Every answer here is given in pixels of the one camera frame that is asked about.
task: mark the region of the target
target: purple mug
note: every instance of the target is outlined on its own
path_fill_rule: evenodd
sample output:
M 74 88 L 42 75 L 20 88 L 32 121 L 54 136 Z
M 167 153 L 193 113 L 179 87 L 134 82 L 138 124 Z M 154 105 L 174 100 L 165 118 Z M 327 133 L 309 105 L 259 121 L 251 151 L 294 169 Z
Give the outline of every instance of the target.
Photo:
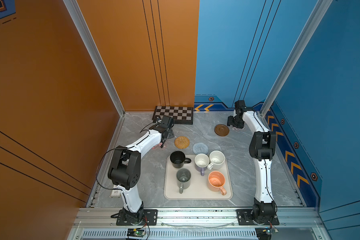
M 203 153 L 197 154 L 195 157 L 195 167 L 204 176 L 204 171 L 207 169 L 209 164 L 209 157 Z

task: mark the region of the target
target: mug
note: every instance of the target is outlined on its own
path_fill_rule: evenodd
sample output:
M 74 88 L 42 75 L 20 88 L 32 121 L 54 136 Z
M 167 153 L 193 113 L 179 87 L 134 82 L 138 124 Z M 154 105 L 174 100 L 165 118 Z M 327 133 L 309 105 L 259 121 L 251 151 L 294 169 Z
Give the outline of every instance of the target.
M 195 157 L 196 169 L 204 176 L 204 171 L 209 164 L 209 157 L 203 153 L 197 154 Z
M 220 169 L 225 162 L 225 156 L 221 151 L 213 151 L 209 154 L 210 164 L 208 164 L 208 170 Z
M 179 186 L 179 193 L 183 193 L 184 189 L 187 189 L 191 185 L 191 172 L 182 168 L 176 173 L 177 185 Z
M 222 195 L 227 194 L 227 191 L 223 187 L 225 184 L 225 177 L 224 175 L 219 171 L 213 171 L 208 176 L 208 188 L 211 191 L 218 192 Z
M 185 157 L 185 154 L 182 151 L 175 151 L 171 153 L 169 158 L 175 168 L 182 168 L 184 163 L 191 163 L 191 160 Z

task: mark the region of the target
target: orange wall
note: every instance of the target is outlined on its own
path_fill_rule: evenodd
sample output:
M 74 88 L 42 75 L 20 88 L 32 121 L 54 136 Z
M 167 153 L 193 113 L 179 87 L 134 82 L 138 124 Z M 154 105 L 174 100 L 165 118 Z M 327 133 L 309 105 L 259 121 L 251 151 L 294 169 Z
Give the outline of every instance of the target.
M 40 157 L 0 133 L 0 239 L 67 237 L 118 118 L 62 0 L 16 1 L 0 20 L 0 131 Z
M 78 0 L 126 111 L 193 107 L 198 0 Z

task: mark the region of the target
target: orange mug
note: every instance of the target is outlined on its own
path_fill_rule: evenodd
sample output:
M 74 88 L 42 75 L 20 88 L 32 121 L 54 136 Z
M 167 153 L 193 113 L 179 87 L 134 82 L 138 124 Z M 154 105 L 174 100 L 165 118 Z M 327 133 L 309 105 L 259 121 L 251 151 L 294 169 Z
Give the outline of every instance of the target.
M 220 191 L 222 195 L 227 194 L 227 191 L 223 187 L 225 184 L 225 177 L 219 171 L 213 171 L 208 175 L 208 188 L 211 191 Z

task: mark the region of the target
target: light blue woven coaster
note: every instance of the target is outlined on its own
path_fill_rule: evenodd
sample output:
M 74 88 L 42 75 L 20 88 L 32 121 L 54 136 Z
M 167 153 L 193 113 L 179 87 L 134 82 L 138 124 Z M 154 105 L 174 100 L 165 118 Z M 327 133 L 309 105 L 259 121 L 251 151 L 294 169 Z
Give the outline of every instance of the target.
M 193 145 L 192 150 L 195 154 L 200 154 L 200 153 L 204 153 L 207 154 L 208 153 L 208 146 L 206 146 L 204 143 L 202 142 L 197 142 Z

